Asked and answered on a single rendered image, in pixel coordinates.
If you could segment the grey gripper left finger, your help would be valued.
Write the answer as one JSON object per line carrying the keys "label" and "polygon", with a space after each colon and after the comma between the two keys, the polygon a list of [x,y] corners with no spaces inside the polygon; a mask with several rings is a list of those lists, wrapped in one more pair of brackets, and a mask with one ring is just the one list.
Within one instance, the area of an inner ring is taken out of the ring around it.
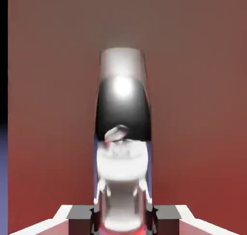
{"label": "grey gripper left finger", "polygon": [[95,228],[93,206],[61,205],[53,218],[9,235],[99,235]]}

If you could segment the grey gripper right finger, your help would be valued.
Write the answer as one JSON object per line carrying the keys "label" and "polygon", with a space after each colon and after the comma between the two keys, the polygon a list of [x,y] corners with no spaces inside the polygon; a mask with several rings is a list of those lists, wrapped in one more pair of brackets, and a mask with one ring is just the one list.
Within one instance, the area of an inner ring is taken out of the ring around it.
{"label": "grey gripper right finger", "polygon": [[146,209],[146,235],[239,235],[193,216],[187,205]]}

